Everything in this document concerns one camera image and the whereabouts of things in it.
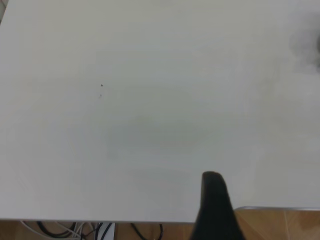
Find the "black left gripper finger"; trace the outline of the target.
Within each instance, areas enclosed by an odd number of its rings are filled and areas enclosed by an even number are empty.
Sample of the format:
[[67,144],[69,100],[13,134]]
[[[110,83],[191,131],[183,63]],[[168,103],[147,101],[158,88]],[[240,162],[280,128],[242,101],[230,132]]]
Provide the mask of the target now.
[[227,185],[221,174],[202,174],[200,208],[191,240],[244,240],[237,222]]

